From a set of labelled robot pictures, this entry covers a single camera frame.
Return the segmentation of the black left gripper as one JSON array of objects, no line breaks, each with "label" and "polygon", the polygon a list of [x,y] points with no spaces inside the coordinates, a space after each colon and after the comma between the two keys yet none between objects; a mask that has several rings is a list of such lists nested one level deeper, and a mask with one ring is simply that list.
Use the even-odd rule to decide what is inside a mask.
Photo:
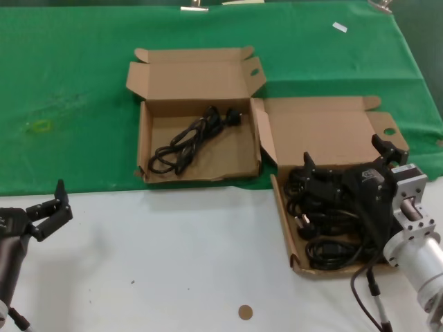
[{"label": "black left gripper", "polygon": [[62,179],[59,179],[54,199],[21,208],[1,208],[1,239],[33,236],[44,241],[73,218],[69,196]]}]

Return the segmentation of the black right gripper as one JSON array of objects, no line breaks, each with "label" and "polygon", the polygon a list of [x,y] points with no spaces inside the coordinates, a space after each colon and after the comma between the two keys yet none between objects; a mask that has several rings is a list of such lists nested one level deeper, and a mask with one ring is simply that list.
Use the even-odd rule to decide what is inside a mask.
[{"label": "black right gripper", "polygon": [[409,152],[391,141],[382,140],[377,134],[372,136],[371,143],[379,153],[375,161],[342,171],[317,167],[305,152],[304,191],[322,201],[341,201],[342,197],[345,207],[357,214],[376,247],[383,248],[390,238],[393,222],[392,200],[396,185],[391,165],[405,165]]}]

